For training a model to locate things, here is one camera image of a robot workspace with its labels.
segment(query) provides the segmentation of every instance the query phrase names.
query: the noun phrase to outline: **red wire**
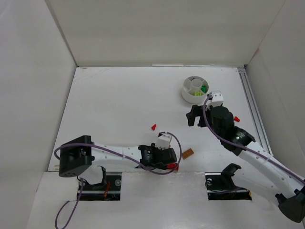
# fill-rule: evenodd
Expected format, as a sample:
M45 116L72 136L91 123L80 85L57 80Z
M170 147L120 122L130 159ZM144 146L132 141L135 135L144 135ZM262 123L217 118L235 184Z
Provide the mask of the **red wire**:
M104 192L104 198L105 198L105 199L106 199L106 197L107 197L107 194L108 194L109 188L110 188L110 182L108 181L107 188L106 188L106 190L105 190L105 192Z

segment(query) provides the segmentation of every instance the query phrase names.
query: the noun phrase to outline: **yellow-green object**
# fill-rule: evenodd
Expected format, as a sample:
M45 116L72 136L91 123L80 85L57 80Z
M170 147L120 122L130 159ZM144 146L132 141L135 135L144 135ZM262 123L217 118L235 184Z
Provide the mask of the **yellow-green object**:
M202 87L201 87L201 90L202 90L204 93L206 93L206 87L205 87L205 86L202 86Z

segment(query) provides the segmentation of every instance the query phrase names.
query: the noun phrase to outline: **metal strip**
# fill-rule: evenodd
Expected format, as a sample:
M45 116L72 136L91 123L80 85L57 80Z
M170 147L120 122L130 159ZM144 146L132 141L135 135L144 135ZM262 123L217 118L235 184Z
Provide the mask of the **metal strip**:
M240 79L242 81L242 85L244 88L244 93L246 95L246 99L250 108L250 112L253 118L254 125L256 127L257 135L259 137L258 141L262 145L264 149L266 149L271 155L273 155L271 151L271 147L267 138L267 134L264 129L264 125L261 119L261 116L259 114L255 98L249 83L249 79L246 73L245 68L238 68L238 72L240 75Z

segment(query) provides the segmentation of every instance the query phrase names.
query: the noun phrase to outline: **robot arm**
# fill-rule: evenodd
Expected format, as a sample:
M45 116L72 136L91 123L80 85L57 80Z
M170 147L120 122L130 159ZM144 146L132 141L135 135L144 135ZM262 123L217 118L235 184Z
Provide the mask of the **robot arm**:
M149 169L166 170L177 161L174 149L170 148L171 139L170 134L160 133L150 146L116 147L95 144L91 136L84 135L57 149L61 151L59 176L79 176L93 185L106 183L106 170L111 165L141 169L141 163Z
M277 204L281 212L294 222L305 217L304 178L290 171L273 156L268 154L253 136L234 126L233 114L223 107L223 96L216 91L208 95L204 106L194 105L188 113L188 125L193 126L195 118L200 117L198 126L207 126L220 140L221 144L246 163L243 167L230 164L221 173L209 180L207 188L213 188L213 179L221 181L228 190L237 187L249 189ZM267 179L257 179L248 174L250 165L258 169Z

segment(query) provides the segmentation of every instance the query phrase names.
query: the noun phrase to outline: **wooden block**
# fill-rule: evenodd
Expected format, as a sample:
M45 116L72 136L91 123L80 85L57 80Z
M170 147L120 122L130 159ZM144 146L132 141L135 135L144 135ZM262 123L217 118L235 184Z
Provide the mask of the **wooden block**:
M192 149L188 149L182 153L182 158L187 159L189 156L193 155L194 151Z

